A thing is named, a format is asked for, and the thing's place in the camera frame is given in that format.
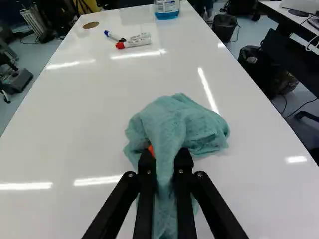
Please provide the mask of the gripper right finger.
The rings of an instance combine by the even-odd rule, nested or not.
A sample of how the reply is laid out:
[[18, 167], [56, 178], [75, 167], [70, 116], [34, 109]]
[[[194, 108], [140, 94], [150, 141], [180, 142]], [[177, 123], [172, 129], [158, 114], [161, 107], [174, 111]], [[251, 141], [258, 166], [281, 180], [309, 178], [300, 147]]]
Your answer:
[[177, 203], [177, 237], [196, 239], [192, 198], [199, 203], [216, 239], [247, 239], [248, 236], [221, 194], [204, 171], [193, 173], [194, 161], [187, 148], [174, 159], [173, 187]]

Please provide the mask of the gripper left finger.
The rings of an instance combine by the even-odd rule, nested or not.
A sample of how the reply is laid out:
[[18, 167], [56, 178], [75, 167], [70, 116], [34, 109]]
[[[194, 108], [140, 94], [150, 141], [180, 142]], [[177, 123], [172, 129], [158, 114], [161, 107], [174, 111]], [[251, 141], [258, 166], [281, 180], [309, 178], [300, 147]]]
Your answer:
[[123, 174], [82, 238], [115, 239], [131, 204], [138, 199], [132, 238], [151, 239], [155, 190], [156, 160], [149, 146], [140, 155], [138, 172]]

